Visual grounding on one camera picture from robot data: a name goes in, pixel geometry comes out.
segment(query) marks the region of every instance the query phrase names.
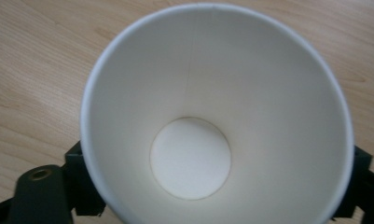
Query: wood grain surface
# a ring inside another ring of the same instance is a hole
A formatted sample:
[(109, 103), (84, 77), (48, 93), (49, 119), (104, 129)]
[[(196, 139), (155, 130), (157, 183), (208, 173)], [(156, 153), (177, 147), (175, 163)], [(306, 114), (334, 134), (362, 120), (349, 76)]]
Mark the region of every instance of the wood grain surface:
[[(109, 41), (144, 15), (187, 2), (0, 0), (0, 202), (24, 172), (63, 164), (79, 139), (85, 83)], [(355, 143), (374, 155), (374, 0), (228, 2), (272, 16), (317, 48), (347, 97)], [(108, 208), (75, 222), (121, 223)]]

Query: black holder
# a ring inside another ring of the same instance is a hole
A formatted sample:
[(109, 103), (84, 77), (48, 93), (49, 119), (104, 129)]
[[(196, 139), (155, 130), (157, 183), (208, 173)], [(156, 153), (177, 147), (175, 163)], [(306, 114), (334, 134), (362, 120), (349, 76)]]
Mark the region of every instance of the black holder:
[[(355, 207), (364, 212), (362, 224), (374, 224), (374, 173), (372, 156), (355, 147), (352, 178), (344, 198), (333, 215), (352, 217)], [(0, 203), (1, 224), (70, 224), (71, 210), (78, 216), (100, 216), (105, 202), (91, 182), (81, 145), (65, 154), (65, 165), (45, 165), (23, 174), (13, 198)]]

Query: wooden table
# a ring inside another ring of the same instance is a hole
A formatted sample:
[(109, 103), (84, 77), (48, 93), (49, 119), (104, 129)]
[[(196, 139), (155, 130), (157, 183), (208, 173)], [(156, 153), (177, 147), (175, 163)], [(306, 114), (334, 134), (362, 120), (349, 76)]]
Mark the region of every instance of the wooden table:
[[(0, 202), (24, 172), (63, 164), (79, 139), (85, 83), (109, 41), (144, 15), (186, 2), (0, 0)], [(282, 21), (318, 49), (347, 97), (355, 143), (374, 155), (374, 0), (230, 3)], [(120, 223), (109, 209), (75, 221)]]

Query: screw hole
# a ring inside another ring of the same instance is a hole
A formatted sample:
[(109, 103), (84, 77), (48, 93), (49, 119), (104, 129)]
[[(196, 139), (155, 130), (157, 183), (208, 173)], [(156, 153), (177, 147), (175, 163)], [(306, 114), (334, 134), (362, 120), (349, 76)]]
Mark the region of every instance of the screw hole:
[(41, 180), (44, 178), (47, 178), (52, 174), (52, 171), (50, 169), (42, 169), (34, 171), (32, 174), (29, 175), (29, 178), (33, 181)]

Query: white paper cup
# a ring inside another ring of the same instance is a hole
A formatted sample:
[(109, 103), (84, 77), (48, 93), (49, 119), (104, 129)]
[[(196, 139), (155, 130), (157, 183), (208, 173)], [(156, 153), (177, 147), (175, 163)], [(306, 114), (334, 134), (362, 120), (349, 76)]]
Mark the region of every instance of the white paper cup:
[(91, 71), (90, 176), (126, 223), (324, 223), (353, 163), (350, 115), (318, 53), (223, 4), (132, 24)]

